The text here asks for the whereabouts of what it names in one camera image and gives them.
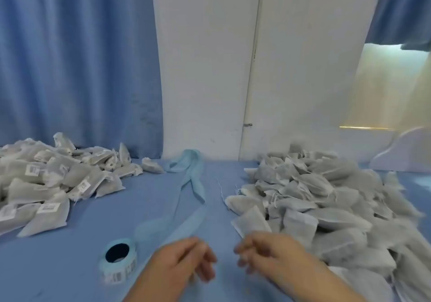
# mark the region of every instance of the roll of barcode stickers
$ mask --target roll of barcode stickers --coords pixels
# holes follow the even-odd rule
[[[136,244],[131,239],[117,239],[103,250],[99,262],[105,284],[124,283],[136,268]]]

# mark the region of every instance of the sticker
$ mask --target sticker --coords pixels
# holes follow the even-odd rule
[[[76,188],[79,192],[84,193],[90,186],[90,183],[86,179],[83,179]]]
[[[65,166],[65,165],[63,165],[63,164],[61,164],[61,165],[60,165],[60,171],[63,173],[63,176],[65,176],[65,175],[66,175],[66,173],[69,171],[69,167],[67,167],[67,166]]]
[[[60,207],[60,203],[44,203],[37,210],[37,214],[48,214],[50,212],[56,212]]]
[[[0,221],[15,218],[16,205],[6,205],[0,210]]]
[[[35,166],[35,165],[27,165],[26,169],[25,169],[25,175],[26,176],[39,176],[39,171],[40,168],[39,166]]]

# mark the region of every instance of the right hand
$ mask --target right hand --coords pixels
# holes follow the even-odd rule
[[[253,232],[238,244],[238,266],[259,272],[286,294],[306,302],[364,302],[315,256],[286,234]]]

